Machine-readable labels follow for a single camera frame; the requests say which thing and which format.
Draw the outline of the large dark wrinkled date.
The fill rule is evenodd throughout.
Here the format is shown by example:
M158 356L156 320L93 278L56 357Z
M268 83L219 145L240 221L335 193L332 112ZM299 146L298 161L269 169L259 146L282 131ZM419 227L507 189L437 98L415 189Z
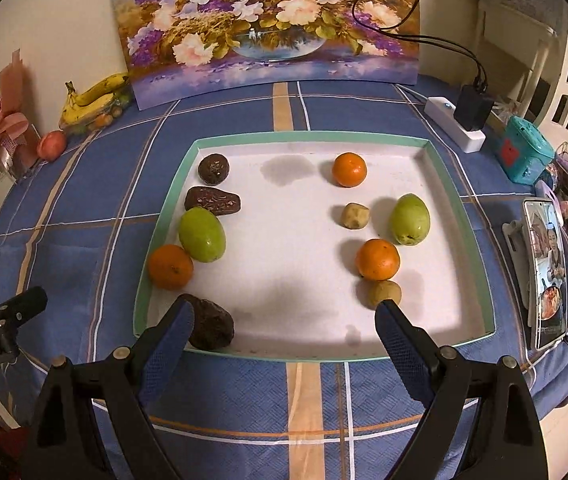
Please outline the large dark wrinkled date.
M229 347L234 335L232 315L215 302L182 294L179 300L187 301L194 310L194 327L188 341L195 349L215 351Z

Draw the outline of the orange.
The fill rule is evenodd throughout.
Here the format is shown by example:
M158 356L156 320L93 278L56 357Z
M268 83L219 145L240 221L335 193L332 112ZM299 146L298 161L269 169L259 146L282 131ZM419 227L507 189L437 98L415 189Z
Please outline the orange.
M372 238L357 251L355 266L365 280L375 282L390 280L400 269L400 254L395 245L387 240Z
M331 167L331 175L342 188L354 188L367 177L366 162L355 153L342 153L335 158Z
M191 281L194 264L182 247L165 244L148 256L146 269L154 286L165 290L178 290Z

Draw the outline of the small brown kiwi fruit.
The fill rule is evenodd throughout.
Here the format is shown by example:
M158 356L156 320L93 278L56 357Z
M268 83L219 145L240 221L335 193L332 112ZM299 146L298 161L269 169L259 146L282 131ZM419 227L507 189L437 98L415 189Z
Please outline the small brown kiwi fruit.
M369 286L367 301L369 302L369 307L376 309L378 304L386 300L392 300L396 304L401 304L402 296L401 287L394 281L378 281Z

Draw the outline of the elongated dark brown date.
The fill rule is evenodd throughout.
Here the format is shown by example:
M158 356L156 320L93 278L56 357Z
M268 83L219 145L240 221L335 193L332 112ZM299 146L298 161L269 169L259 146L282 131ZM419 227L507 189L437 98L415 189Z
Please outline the elongated dark brown date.
M241 197L210 186L193 186L186 193L184 208L190 210L195 207L206 209L215 216L236 214L241 210Z

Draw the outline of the small tan longan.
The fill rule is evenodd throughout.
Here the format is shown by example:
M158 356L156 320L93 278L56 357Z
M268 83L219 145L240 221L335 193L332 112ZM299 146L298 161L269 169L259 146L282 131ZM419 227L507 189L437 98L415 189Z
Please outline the small tan longan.
M349 230L361 230L369 224L369 218L369 208L358 203L349 203L341 211L340 224Z

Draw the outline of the blue plaid tablecloth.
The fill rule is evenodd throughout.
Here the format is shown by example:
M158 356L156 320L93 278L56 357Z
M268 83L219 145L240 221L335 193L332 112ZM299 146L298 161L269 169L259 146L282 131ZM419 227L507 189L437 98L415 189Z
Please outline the blue plaid tablecloth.
M0 209L0 298L22 286L48 294L19 332L22 355L0 368L0 400L29 422L49 362L104 358L131 344L136 287L172 178L204 136L283 130L351 130L430 140L464 203L482 253L496 333L468 344L474 360L511 354L522 364L538 414L568 398L568 344L526 348L512 265L500 232L528 189L506 177L492 151L463 153L430 119L421 96L455 91L421 77L414 90L364 81L261 84L130 108L113 127L76 139L52 164L16 184ZM188 479L291 479L286 367L188 353L151 409L165 450Z

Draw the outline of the red apple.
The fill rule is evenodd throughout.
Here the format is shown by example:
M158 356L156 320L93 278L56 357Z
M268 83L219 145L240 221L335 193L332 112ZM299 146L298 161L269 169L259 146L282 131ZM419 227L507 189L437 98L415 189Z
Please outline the red apple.
M46 133L37 146L37 154L46 162L55 162L67 148L67 138L62 130Z

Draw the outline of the smartphone with video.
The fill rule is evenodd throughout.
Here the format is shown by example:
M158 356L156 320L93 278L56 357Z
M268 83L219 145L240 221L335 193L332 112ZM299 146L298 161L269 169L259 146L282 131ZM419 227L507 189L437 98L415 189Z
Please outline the smartphone with video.
M524 244L530 258L529 327L531 349L542 350L567 329L567 268L554 203L528 198L522 203Z

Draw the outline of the white phone stand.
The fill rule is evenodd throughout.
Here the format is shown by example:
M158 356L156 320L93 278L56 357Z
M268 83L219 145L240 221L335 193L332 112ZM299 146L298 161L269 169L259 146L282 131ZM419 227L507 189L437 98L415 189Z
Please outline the white phone stand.
M502 231L512 259L512 266L515 269L523 310L526 311L523 318L526 320L526 325L531 328L534 315L533 308L530 306L532 263L528 248L526 248L522 224L517 220L504 223Z

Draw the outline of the yellow banana bunch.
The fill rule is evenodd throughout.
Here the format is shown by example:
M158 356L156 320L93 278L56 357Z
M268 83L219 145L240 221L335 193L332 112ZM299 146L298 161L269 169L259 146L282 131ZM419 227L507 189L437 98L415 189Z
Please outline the yellow banana bunch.
M66 81L65 87L67 96L74 96L76 103L79 105L88 105L98 99L100 96L104 96L104 94L106 93L115 92L127 87L130 87L132 89L130 78L127 73L118 73L107 76L106 78L98 81L96 84L93 84L91 88L83 92L78 92L71 81Z

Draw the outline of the teal toy box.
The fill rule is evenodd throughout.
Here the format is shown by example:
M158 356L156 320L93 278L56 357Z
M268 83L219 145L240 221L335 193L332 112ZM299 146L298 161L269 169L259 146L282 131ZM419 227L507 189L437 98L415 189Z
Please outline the teal toy box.
M532 122L512 116L506 124L496 156L509 180L532 185L553 161L555 150Z

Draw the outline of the white tray green rim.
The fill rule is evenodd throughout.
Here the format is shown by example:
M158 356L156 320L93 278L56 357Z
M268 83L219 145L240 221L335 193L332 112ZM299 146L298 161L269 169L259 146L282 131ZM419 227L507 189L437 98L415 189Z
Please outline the white tray green rim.
M342 188L331 175L346 152L366 162L367 177ZM354 257L372 238L389 236L397 200L412 193L426 204L426 239L401 247L395 281L402 312L437 344L459 347L495 330L491 290L474 230L434 145L413 136L340 131L233 134L195 141L169 186L150 239L177 241L187 191L199 183L207 155L229 159L224 191L241 210L221 218L224 255L196 263L190 295L224 308L235 335L233 358L278 361L377 360L386 352L366 301ZM369 224L340 224L344 206L369 208Z

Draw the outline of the black power adapter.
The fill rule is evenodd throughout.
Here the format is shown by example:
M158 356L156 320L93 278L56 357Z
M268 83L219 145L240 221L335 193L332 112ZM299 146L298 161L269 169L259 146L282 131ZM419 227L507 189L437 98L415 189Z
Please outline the black power adapter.
M467 131L481 130L494 105L494 99L471 84L460 90L453 117Z

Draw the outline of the white power strip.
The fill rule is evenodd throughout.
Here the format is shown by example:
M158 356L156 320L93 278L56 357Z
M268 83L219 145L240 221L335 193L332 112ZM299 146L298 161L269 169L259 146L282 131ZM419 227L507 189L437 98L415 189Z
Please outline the white power strip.
M444 96L430 96L425 114L432 119L466 154L477 153L485 142L481 130L466 130L454 117L456 106Z

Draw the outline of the white lattice chair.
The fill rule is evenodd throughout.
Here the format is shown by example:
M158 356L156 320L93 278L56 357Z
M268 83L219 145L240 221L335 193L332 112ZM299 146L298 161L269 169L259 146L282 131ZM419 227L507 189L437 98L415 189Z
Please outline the white lattice chair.
M553 148L568 151L568 6L550 26L492 0L479 0L474 44L497 56L490 89L502 122L533 122Z

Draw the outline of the flower painting canvas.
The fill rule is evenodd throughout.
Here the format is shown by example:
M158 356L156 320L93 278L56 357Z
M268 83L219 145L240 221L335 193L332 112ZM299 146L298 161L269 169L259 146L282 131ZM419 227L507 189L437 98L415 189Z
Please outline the flower painting canvas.
M296 80L417 78L415 0L112 0L139 107Z

